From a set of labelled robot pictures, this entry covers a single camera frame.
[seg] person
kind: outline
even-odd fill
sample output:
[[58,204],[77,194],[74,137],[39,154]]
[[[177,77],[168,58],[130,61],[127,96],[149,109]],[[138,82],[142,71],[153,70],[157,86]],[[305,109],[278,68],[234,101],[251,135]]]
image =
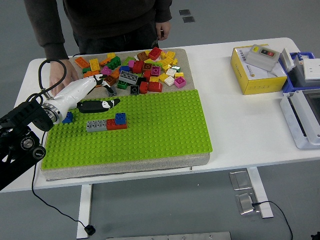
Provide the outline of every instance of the person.
[[[79,77],[64,48],[65,39],[56,0],[24,0],[38,44],[47,59],[61,60],[67,69],[64,81],[51,93],[56,96]],[[80,54],[101,54],[158,47],[167,39],[172,0],[63,0]],[[50,63],[50,86],[63,76],[63,67]]]

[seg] sweater sleeve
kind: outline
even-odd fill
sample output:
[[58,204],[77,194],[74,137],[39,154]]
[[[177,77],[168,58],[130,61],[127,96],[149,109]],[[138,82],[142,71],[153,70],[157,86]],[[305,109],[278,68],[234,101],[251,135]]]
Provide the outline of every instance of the sweater sleeve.
[[68,59],[56,0],[24,0],[35,38],[48,59]]
[[170,6],[172,4],[172,0],[156,0],[155,7],[155,22],[156,23],[164,23],[172,19]]

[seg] white table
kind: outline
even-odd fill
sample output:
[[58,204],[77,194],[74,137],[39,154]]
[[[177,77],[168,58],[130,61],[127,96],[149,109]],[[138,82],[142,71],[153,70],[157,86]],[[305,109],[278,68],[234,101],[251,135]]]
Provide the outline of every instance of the white table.
[[[261,39],[181,47],[185,49],[195,88],[198,89],[213,152],[208,164],[192,168],[157,170],[137,173],[46,181],[38,163],[34,188],[45,189],[153,178],[169,175],[250,168],[282,163],[317,160],[320,149],[298,149],[280,108],[282,92],[242,95],[230,65],[234,47],[269,44],[269,48],[290,52],[299,49],[289,38]],[[44,59],[30,62],[15,106],[32,93],[39,92],[38,68]],[[49,81],[49,64],[42,71]],[[31,125],[41,138],[42,132]],[[31,189],[33,168],[1,192]]]

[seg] human hand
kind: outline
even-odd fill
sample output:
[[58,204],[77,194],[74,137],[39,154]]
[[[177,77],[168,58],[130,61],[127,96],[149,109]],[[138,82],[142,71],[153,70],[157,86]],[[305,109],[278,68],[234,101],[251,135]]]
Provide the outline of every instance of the human hand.
[[[71,82],[78,80],[78,74],[75,69],[75,67],[71,64],[71,62],[68,59],[63,59],[60,60],[61,62],[64,63],[66,67],[66,76],[62,83],[60,83],[58,86],[56,86],[54,89],[51,90],[52,95],[55,97],[62,89],[64,89],[68,84]],[[50,78],[49,78],[49,86],[53,86],[59,80],[62,78],[64,75],[64,68],[63,66],[56,62],[56,61],[51,61],[50,62]]]
[[155,23],[155,29],[156,29],[156,35],[158,37],[158,40],[166,40],[168,38],[170,29],[171,29],[171,23],[169,21],[166,22],[156,22]]

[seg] gray floor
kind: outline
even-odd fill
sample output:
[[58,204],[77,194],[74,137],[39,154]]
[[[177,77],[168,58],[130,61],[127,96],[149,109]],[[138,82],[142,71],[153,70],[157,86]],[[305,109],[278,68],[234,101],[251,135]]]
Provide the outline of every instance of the gray floor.
[[[78,53],[70,24],[58,1],[69,55]],[[318,0],[174,0],[169,39],[160,47],[291,38],[301,51],[320,58]],[[189,9],[194,23],[183,23]],[[44,58],[23,2],[0,1],[0,116],[15,103],[28,63]],[[320,231],[319,161],[259,167],[268,198],[285,212],[295,240]],[[39,190],[50,204],[78,216],[81,188]],[[165,234],[231,232],[233,240],[289,239],[280,212],[261,219],[238,213],[229,171],[96,184],[91,239]],[[0,194],[0,239],[75,239],[77,224],[48,208],[30,191]]]

